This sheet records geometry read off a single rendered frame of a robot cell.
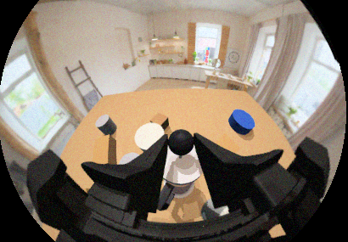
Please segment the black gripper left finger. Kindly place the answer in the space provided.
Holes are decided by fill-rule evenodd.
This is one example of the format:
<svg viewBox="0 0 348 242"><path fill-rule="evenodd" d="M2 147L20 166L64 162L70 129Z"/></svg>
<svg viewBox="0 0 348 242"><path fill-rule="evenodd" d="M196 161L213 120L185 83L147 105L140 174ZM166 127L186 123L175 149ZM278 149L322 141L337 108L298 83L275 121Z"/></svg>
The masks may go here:
<svg viewBox="0 0 348 242"><path fill-rule="evenodd" d="M93 182L132 195L149 213L157 213L167 152L168 135L164 135L125 165L87 161L81 163L81 168Z"/></svg>

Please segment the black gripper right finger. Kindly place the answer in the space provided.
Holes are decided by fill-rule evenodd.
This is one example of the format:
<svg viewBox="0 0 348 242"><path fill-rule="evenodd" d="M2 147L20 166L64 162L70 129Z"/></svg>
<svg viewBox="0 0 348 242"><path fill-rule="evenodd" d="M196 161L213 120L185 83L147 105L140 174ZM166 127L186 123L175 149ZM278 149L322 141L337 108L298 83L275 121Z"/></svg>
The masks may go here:
<svg viewBox="0 0 348 242"><path fill-rule="evenodd" d="M283 156L283 149L271 149L269 153L264 152L260 155L236 155L197 132L194 133L194 147L215 210L227 206L227 201L236 195L251 177L274 165L280 160L280 156Z"/></svg>

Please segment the french press coffee maker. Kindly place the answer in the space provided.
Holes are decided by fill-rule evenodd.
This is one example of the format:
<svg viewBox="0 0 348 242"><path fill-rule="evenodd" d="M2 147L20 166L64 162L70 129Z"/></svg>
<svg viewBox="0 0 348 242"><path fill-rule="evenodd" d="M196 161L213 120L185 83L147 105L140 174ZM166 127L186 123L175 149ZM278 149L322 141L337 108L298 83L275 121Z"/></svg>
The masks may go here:
<svg viewBox="0 0 348 242"><path fill-rule="evenodd" d="M195 153L194 135L184 129L172 132L168 138L164 187L158 198L157 210L167 210L174 198L180 200L190 195L201 173L201 165Z"/></svg>

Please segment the blue short cylinder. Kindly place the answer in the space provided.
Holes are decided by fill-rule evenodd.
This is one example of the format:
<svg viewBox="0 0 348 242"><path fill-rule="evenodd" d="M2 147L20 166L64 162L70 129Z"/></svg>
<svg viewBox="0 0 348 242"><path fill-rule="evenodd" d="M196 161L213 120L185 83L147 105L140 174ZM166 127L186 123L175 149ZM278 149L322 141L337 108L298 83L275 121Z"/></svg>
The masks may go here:
<svg viewBox="0 0 348 242"><path fill-rule="evenodd" d="M249 112L236 109L231 114L231 117L228 118L228 124L233 131L246 135L249 134L252 128L255 128L255 119L253 119L252 115L249 115Z"/></svg>

